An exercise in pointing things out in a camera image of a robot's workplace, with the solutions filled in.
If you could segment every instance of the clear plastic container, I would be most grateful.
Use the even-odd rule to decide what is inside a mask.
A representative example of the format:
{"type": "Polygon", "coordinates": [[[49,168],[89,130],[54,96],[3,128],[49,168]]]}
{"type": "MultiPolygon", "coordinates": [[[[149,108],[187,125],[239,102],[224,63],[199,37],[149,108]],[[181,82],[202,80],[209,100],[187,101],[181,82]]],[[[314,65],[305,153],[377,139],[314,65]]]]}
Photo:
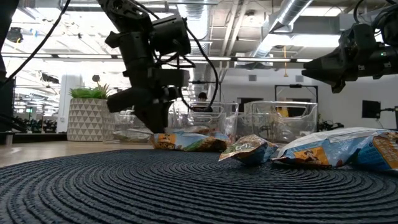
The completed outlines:
{"type": "Polygon", "coordinates": [[[251,120],[252,133],[270,142],[289,143],[317,130],[316,103],[254,101],[245,108],[249,111],[241,119],[251,120]]]}
{"type": "Polygon", "coordinates": [[[103,142],[116,144],[149,143],[151,131],[132,111],[103,113],[103,142]]]}
{"type": "MultiPolygon", "coordinates": [[[[205,108],[209,102],[189,101],[188,104],[192,107],[205,108]]],[[[213,112],[194,112],[188,109],[182,101],[176,101],[170,107],[169,128],[206,126],[227,135],[231,142],[235,142],[238,104],[214,102],[211,108],[213,112]]]]}

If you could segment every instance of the crumpled snack bag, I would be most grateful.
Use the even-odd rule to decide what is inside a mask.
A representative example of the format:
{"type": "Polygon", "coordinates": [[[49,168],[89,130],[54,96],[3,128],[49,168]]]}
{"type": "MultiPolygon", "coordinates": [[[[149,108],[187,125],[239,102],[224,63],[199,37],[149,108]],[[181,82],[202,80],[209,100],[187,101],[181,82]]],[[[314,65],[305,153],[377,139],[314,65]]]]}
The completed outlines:
{"type": "Polygon", "coordinates": [[[224,151],[227,142],[202,134],[177,132],[173,134],[154,134],[150,141],[155,149],[175,149],[179,151],[224,151]]]}
{"type": "Polygon", "coordinates": [[[284,146],[273,160],[320,167],[352,163],[372,170],[398,169],[397,133],[345,128],[313,133],[284,146]]]}
{"type": "Polygon", "coordinates": [[[232,157],[250,166],[267,162],[278,146],[255,134],[241,137],[221,153],[219,161],[232,157]]]}

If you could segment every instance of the wooden floor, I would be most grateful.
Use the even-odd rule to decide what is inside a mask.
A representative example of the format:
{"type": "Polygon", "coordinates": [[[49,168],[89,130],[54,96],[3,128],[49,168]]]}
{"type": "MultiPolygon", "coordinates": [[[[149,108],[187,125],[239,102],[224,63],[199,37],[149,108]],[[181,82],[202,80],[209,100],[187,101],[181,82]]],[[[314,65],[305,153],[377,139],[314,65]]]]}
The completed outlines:
{"type": "Polygon", "coordinates": [[[152,149],[149,144],[103,144],[102,142],[37,142],[0,146],[0,167],[60,156],[118,149],[152,149]]]}

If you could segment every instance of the dark blue rug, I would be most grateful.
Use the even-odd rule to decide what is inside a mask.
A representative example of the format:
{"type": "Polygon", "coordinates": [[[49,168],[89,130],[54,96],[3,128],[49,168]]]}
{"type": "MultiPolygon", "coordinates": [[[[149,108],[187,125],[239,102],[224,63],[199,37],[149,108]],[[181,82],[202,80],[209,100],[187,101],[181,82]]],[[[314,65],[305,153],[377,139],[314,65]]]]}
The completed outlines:
{"type": "Polygon", "coordinates": [[[398,223],[398,178],[123,150],[0,169],[0,223],[398,223]]]}

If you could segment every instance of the white geometric planter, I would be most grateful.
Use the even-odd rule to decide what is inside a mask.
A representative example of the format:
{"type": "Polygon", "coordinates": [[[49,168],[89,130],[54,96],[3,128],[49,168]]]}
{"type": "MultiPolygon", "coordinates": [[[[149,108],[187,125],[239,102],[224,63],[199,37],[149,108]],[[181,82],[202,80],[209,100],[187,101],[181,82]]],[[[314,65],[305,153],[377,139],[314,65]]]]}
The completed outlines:
{"type": "Polygon", "coordinates": [[[103,140],[102,111],[106,100],[81,99],[70,100],[68,119],[68,141],[97,142],[103,140]]]}

